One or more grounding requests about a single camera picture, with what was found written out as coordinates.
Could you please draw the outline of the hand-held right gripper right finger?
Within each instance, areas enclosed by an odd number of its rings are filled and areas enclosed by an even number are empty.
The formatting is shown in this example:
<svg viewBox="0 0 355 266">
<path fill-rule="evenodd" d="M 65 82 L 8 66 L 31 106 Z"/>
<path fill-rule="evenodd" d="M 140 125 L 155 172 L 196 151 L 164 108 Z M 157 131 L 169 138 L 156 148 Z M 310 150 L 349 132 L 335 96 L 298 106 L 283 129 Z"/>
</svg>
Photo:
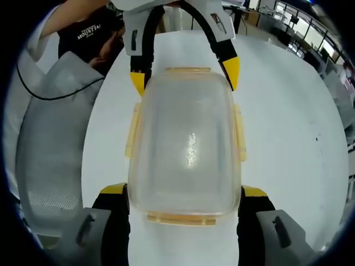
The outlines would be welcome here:
<svg viewBox="0 0 355 266">
<path fill-rule="evenodd" d="M 313 260 L 316 252 L 305 230 L 276 209 L 263 190 L 242 186 L 237 214 L 238 265 L 307 265 Z"/>
</svg>

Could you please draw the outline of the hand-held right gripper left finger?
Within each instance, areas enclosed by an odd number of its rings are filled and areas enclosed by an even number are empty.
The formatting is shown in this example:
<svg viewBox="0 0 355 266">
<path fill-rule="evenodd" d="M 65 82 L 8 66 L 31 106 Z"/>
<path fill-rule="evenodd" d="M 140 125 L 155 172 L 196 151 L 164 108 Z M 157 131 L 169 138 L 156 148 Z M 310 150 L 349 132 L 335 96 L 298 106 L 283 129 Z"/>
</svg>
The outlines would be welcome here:
<svg viewBox="0 0 355 266">
<path fill-rule="evenodd" d="M 126 183 L 102 189 L 65 227 L 59 241 L 62 265 L 128 265 L 130 234 Z"/>
</svg>

